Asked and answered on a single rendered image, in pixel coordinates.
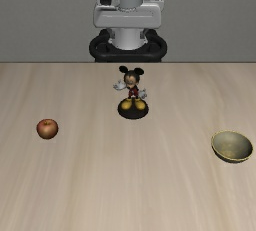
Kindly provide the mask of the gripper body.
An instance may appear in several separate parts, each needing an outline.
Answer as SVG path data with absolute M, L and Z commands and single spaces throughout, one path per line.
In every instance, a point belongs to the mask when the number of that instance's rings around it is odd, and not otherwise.
M 96 0 L 97 28 L 159 28 L 164 0 Z

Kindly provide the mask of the red apple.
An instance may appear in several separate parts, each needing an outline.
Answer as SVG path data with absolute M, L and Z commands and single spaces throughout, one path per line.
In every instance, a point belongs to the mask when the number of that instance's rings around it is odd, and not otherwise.
M 42 139 L 52 139 L 58 133 L 59 127 L 53 119 L 42 119 L 36 126 L 36 131 Z

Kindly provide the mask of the olive green bowl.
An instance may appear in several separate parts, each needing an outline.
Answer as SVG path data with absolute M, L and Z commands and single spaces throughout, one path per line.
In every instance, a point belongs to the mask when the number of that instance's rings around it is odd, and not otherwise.
M 211 147 L 215 155 L 228 163 L 242 163 L 253 153 L 251 141 L 236 131 L 219 131 L 211 138 Z

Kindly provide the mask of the small toy figure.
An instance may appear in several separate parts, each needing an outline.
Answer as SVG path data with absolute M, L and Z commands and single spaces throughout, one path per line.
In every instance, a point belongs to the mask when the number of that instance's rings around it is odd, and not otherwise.
M 145 89 L 140 90 L 138 87 L 144 70 L 139 67 L 129 70 L 126 66 L 120 66 L 119 71 L 124 77 L 114 84 L 113 88 L 117 91 L 127 89 L 128 96 L 118 104 L 118 113 L 129 120 L 145 117 L 149 112 L 148 104 L 145 102 L 147 94 Z

